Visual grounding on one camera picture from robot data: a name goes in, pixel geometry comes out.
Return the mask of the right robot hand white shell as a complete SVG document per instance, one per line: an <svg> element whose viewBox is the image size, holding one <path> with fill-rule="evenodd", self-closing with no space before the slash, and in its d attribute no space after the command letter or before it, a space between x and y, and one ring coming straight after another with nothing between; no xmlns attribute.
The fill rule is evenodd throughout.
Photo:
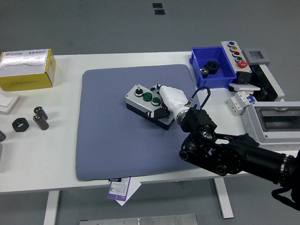
<svg viewBox="0 0 300 225"><path fill-rule="evenodd" d="M189 110L189 106L187 106L188 99L186 98L184 92L182 90L161 84L153 86L150 90L158 90L168 111L173 113L174 119L180 123L180 119L183 118Z"/></svg>

